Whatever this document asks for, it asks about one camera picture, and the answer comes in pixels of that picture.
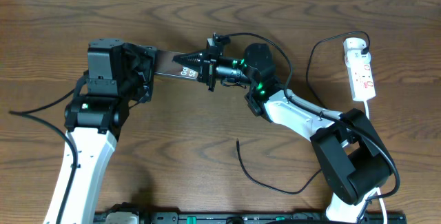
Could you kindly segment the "bronze Galaxy phone box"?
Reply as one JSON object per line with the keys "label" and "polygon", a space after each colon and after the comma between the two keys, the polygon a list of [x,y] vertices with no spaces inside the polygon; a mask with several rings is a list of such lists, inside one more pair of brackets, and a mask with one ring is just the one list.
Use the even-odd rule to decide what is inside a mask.
{"label": "bronze Galaxy phone box", "polygon": [[158,50],[155,58],[155,75],[196,81],[198,72],[173,62],[174,56],[178,54],[179,52]]}

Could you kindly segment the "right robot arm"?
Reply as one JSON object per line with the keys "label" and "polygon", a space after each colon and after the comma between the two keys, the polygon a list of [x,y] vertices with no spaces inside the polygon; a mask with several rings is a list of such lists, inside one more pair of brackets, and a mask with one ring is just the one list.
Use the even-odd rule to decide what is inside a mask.
{"label": "right robot arm", "polygon": [[333,191],[326,218],[360,223],[368,204],[385,198],[379,188],[390,176],[399,177],[368,115],[358,109],[329,110],[295,95],[276,76],[270,51],[274,42],[269,39],[247,46],[242,59],[226,57],[224,48],[230,38],[214,35],[204,50],[177,54],[172,60],[197,72],[197,81],[209,90],[214,90],[217,81],[225,86],[248,86],[245,98],[255,116],[283,125],[312,144]]}

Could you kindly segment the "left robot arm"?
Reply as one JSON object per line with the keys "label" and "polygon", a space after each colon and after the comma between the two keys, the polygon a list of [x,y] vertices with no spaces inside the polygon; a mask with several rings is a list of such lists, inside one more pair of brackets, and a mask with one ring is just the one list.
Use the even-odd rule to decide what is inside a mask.
{"label": "left robot arm", "polygon": [[152,98],[157,49],[93,41],[88,70],[65,108],[61,171],[45,223],[91,223],[103,177],[130,114],[129,102]]}

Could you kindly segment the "white charger plug adapter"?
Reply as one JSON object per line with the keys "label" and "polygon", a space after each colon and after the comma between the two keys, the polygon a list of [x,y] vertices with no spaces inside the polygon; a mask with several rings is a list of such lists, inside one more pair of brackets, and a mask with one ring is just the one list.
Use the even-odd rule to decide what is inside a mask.
{"label": "white charger plug adapter", "polygon": [[364,48],[367,47],[366,41],[361,38],[357,37],[349,37],[344,40],[343,47],[345,54],[348,53],[350,50],[361,50],[363,51]]}

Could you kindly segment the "white power strip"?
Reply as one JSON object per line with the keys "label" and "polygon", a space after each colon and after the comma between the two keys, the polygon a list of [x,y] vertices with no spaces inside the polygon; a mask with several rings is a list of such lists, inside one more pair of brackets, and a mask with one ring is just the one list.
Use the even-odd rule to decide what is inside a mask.
{"label": "white power strip", "polygon": [[370,62],[369,52],[362,54],[361,50],[349,50],[345,55],[351,95],[354,101],[368,101],[376,96]]}

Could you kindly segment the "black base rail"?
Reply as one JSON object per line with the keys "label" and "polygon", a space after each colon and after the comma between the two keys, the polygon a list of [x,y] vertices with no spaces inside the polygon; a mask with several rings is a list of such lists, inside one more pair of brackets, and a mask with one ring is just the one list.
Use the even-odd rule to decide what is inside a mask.
{"label": "black base rail", "polygon": [[265,224],[265,223],[330,223],[324,214],[318,212],[297,212],[291,214],[179,214],[176,212],[152,212],[134,214],[131,212],[108,212],[96,214],[94,223],[145,223],[145,224]]}

